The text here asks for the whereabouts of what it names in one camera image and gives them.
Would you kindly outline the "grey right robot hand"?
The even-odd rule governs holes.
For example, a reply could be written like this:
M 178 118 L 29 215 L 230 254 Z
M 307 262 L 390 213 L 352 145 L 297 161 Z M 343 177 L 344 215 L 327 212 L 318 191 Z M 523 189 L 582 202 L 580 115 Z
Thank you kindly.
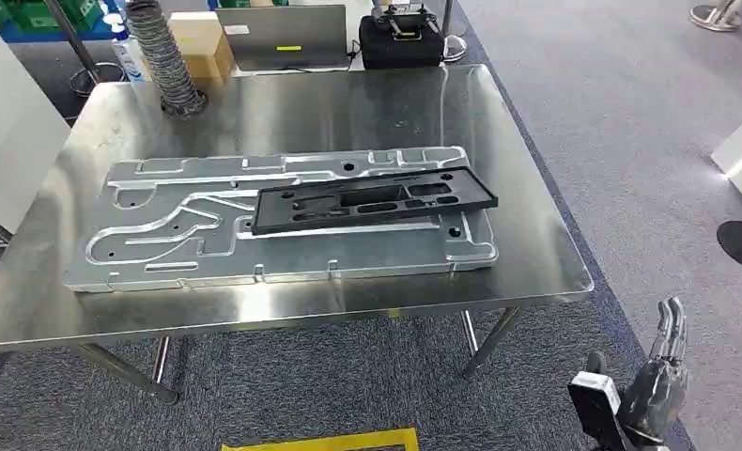
M 679 298 L 657 304 L 659 323 L 648 360 L 625 389 L 617 413 L 635 441 L 660 445 L 683 408 L 688 389 L 688 322 Z

